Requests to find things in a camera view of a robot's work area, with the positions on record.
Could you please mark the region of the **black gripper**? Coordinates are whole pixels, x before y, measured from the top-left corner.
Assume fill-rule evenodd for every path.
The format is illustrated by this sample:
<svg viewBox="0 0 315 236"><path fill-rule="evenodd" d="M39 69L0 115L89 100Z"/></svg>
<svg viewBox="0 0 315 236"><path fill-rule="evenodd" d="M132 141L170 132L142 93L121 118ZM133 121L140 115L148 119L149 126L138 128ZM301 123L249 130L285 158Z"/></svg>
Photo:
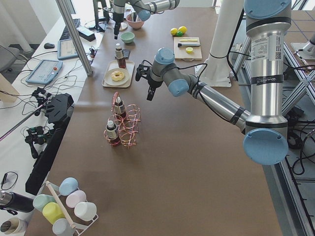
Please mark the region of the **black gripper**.
<svg viewBox="0 0 315 236"><path fill-rule="evenodd" d="M156 89L162 85L162 78L156 75L148 75L147 81L149 84L147 100L152 100L156 92Z"/></svg>
<svg viewBox="0 0 315 236"><path fill-rule="evenodd" d="M118 35L120 32L121 23L123 22L123 13L113 13L113 21L115 22L114 25L114 39L118 39Z"/></svg>

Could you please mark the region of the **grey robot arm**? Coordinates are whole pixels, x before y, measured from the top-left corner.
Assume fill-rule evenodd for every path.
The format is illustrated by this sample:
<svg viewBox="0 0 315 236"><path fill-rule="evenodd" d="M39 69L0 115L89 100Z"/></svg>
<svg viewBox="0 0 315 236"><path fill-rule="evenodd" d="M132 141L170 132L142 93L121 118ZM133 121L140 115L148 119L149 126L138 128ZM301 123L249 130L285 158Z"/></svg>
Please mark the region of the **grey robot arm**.
<svg viewBox="0 0 315 236"><path fill-rule="evenodd" d="M180 0L154 0L148 3L144 3L142 0L113 0L114 39L118 39L121 23L124 21L126 3L132 6L141 21L144 22L153 14L175 9Z"/></svg>

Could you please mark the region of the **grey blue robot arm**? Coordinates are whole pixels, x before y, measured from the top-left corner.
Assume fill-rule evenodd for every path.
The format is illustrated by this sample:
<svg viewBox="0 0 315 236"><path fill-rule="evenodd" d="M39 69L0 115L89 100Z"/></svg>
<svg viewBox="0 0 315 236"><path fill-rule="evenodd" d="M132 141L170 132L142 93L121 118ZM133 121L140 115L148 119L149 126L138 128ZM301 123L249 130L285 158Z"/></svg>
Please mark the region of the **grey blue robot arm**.
<svg viewBox="0 0 315 236"><path fill-rule="evenodd" d="M148 70L147 99L166 84L177 97L186 92L244 133L246 155L261 165L275 165L288 153L287 120L283 117L284 35L291 25L288 0L247 0L246 33L251 39L251 108L246 110L201 82L180 72L171 49L160 48Z"/></svg>

